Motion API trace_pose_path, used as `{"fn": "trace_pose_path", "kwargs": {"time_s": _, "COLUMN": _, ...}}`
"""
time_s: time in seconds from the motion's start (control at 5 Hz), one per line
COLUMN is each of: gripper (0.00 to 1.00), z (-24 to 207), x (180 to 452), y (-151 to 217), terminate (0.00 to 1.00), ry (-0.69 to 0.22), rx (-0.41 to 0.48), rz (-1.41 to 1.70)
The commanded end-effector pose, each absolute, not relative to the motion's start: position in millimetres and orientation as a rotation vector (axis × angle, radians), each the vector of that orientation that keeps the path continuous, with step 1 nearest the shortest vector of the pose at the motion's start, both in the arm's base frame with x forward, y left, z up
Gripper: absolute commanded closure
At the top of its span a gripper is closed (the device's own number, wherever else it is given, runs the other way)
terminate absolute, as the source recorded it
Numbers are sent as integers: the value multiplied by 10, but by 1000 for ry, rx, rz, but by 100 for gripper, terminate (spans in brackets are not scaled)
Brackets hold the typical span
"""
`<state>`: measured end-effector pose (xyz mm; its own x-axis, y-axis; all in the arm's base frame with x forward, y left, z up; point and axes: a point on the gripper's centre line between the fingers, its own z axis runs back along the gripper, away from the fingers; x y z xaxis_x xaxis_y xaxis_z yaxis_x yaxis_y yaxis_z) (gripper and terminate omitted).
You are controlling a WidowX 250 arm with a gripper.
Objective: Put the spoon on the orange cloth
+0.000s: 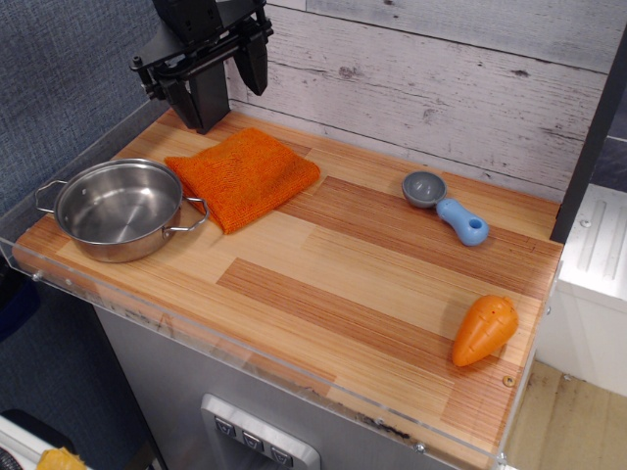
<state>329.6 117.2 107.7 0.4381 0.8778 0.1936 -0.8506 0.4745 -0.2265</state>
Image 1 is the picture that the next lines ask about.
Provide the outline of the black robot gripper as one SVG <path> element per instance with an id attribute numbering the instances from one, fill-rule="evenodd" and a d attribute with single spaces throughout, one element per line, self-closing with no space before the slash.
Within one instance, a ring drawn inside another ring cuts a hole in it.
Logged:
<path id="1" fill-rule="evenodd" d="M 130 68 L 147 95 L 169 102 L 188 128 L 201 120 L 185 82 L 233 58 L 244 84 L 257 96 L 267 87 L 268 38 L 272 24 L 265 1 L 156 1 L 155 36 Z"/>

